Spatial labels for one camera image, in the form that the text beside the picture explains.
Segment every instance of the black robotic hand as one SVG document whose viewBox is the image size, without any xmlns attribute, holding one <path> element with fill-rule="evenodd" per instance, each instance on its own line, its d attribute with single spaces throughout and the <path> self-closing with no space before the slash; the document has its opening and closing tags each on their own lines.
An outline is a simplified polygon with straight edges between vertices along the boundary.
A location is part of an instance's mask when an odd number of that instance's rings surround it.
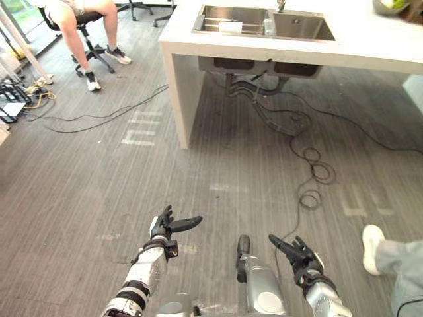
<svg viewBox="0 0 423 317">
<path fill-rule="evenodd" d="M 334 283 L 324 275 L 324 266 L 320 257 L 299 236 L 295 239 L 292 244 L 289 244 L 269 234 L 271 243 L 286 255 L 292 265 L 295 284 L 303 289 L 304 297 L 310 287 L 317 282 L 329 284 L 336 291 Z"/>
<path fill-rule="evenodd" d="M 159 216 L 154 217 L 150 226 L 151 238 L 157 235 L 162 235 L 169 239 L 172 233 L 190 230 L 201 223 L 201 220 L 203 220 L 203 217 L 201 216 L 196 216 L 189 219 L 174 220 L 172 213 L 172 206 L 169 205 Z"/>
<path fill-rule="evenodd" d="M 166 260 L 178 256 L 178 242 L 171 240 L 172 233 L 190 230 L 203 220 L 201 216 L 174 220 L 172 213 L 172 206 L 169 205 L 159 216 L 154 217 L 150 225 L 150 240 L 139 249 L 137 256 L 131 261 L 132 265 L 138 261 L 139 255 L 143 251 L 157 246 L 165 249 Z"/>
</svg>

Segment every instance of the sink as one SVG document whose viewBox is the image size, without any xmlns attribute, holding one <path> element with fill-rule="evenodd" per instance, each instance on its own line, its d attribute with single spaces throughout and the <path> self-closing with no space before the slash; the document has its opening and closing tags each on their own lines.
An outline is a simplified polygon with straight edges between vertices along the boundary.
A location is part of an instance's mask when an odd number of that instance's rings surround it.
<svg viewBox="0 0 423 317">
<path fill-rule="evenodd" d="M 272 9 L 216 7 L 203 5 L 197 16 L 193 32 L 211 34 L 219 32 L 221 22 L 241 22 L 241 33 L 222 32 L 223 36 L 246 36 L 256 38 L 290 39 L 329 43 L 335 41 L 324 16 L 320 13 L 285 10 L 281 13 Z M 255 61 L 239 58 L 198 57 L 202 71 L 269 76 L 315 78 L 322 66 Z"/>
<path fill-rule="evenodd" d="M 203 5 L 193 32 L 219 32 L 221 22 L 241 22 L 243 24 L 240 34 L 223 33 L 226 36 L 289 38 L 318 42 L 335 41 L 335 37 L 321 13 L 289 10 L 279 13 L 272 9 L 262 8 Z M 265 24 L 272 26 L 273 30 L 265 30 Z"/>
<path fill-rule="evenodd" d="M 325 18 L 319 13 L 285 11 L 274 13 L 273 17 L 276 36 L 335 41 Z"/>
<path fill-rule="evenodd" d="M 241 34 L 263 35 L 264 19 L 269 18 L 267 9 L 215 7 L 204 5 L 200 11 L 194 30 L 206 32 L 219 32 L 221 22 L 242 22 Z"/>
</svg>

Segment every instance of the black sneaker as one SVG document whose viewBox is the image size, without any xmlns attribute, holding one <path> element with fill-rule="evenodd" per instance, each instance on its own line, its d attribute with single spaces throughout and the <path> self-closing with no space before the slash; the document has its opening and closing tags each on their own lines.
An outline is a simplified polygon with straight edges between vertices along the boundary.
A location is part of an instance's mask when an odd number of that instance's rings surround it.
<svg viewBox="0 0 423 317">
<path fill-rule="evenodd" d="M 101 89 L 101 86 L 98 83 L 97 78 L 95 77 L 95 75 L 92 71 L 85 73 L 85 76 L 87 77 L 87 86 L 88 86 L 89 91 Z"/>
<path fill-rule="evenodd" d="M 113 57 L 114 59 L 117 59 L 119 63 L 124 65 L 130 64 L 132 61 L 128 56 L 125 55 L 124 52 L 120 50 L 120 48 L 115 48 L 112 51 L 107 45 L 106 54 L 109 55 L 110 57 Z"/>
</svg>

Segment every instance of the gray pants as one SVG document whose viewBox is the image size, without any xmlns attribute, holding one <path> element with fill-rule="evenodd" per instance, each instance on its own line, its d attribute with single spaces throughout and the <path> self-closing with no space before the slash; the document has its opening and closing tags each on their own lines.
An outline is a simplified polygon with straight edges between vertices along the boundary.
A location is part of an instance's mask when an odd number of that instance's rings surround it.
<svg viewBox="0 0 423 317">
<path fill-rule="evenodd" d="M 381 241 L 376 249 L 376 268 L 381 273 L 397 276 L 391 303 L 393 316 L 422 317 L 423 240 L 411 243 Z"/>
</svg>

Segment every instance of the white object in sink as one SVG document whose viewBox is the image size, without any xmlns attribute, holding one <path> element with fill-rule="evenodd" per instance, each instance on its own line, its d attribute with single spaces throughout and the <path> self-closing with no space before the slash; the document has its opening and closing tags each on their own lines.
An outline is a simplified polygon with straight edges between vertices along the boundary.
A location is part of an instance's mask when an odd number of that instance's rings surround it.
<svg viewBox="0 0 423 317">
<path fill-rule="evenodd" d="M 219 32 L 241 34 L 243 31 L 242 22 L 220 22 Z"/>
</svg>

